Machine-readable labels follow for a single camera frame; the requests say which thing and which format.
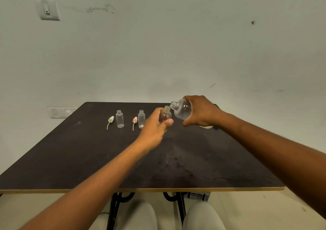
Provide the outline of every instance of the wall switch plate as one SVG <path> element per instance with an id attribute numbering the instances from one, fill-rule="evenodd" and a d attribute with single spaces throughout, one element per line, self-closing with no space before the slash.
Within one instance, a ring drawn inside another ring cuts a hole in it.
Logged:
<path id="1" fill-rule="evenodd" d="M 47 107 L 47 113 L 51 119 L 65 119 L 69 117 L 77 108 L 72 107 Z"/>
<path id="2" fill-rule="evenodd" d="M 60 21 L 58 6 L 54 0 L 35 0 L 35 8 L 41 20 Z"/>

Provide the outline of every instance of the person's left hand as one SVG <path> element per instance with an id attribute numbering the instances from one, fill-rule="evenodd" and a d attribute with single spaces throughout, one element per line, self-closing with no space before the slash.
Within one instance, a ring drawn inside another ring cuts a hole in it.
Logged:
<path id="1" fill-rule="evenodd" d="M 141 143 L 147 152 L 156 148 L 162 141 L 165 130 L 173 124 L 173 119 L 167 119 L 158 125 L 158 119 L 164 108 L 156 108 L 146 119 L 145 125 L 141 130 L 136 142 Z"/>

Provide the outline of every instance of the person's left arm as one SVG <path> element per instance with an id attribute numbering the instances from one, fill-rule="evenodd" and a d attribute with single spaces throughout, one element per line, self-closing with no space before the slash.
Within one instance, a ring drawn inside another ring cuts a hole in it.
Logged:
<path id="1" fill-rule="evenodd" d="M 173 120 L 168 119 L 158 125 L 162 109 L 155 109 L 146 120 L 139 137 L 128 148 L 35 216 L 21 230 L 89 229 L 131 168 L 160 144 L 165 129 L 173 124 Z"/>

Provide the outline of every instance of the hand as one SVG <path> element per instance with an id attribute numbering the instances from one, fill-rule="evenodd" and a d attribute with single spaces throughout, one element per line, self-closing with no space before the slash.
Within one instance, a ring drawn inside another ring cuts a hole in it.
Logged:
<path id="1" fill-rule="evenodd" d="M 162 122 L 161 125 L 158 125 L 158 118 L 163 109 L 164 108 L 156 108 L 152 115 L 146 119 L 145 125 L 136 140 L 136 142 L 140 142 L 148 152 L 161 143 L 165 130 L 174 123 L 173 119 L 167 119 Z"/>
<path id="2" fill-rule="evenodd" d="M 188 100 L 191 104 L 191 114 L 183 122 L 184 126 L 217 125 L 216 118 L 220 113 L 223 113 L 223 111 L 210 102 L 205 96 L 188 95 L 185 96 L 184 99 Z"/>

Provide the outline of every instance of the person's right arm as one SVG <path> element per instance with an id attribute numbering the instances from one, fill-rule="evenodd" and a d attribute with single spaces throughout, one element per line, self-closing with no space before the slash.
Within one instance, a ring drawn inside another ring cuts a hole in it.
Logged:
<path id="1" fill-rule="evenodd" d="M 184 98 L 192 108 L 184 126 L 213 125 L 228 133 L 326 219 L 326 154 L 223 112 L 205 96 Z"/>

